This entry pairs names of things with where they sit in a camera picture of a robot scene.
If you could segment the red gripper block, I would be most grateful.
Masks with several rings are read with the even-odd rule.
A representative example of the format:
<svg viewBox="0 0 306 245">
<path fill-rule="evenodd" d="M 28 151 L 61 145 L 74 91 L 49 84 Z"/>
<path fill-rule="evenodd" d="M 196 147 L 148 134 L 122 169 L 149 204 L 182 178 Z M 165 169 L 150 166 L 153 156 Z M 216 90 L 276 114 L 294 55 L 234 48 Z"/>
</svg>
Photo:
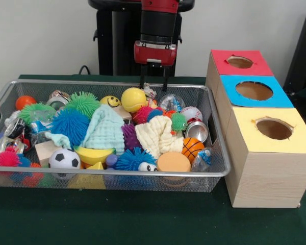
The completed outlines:
<svg viewBox="0 0 306 245">
<path fill-rule="evenodd" d="M 164 66 L 163 91 L 167 91 L 170 67 L 175 62 L 177 53 L 176 44 L 162 45 L 141 42 L 137 40 L 134 44 L 134 60 L 141 64 L 140 88 L 144 88 L 145 78 L 148 71 L 148 63 L 160 63 Z"/>
</svg>

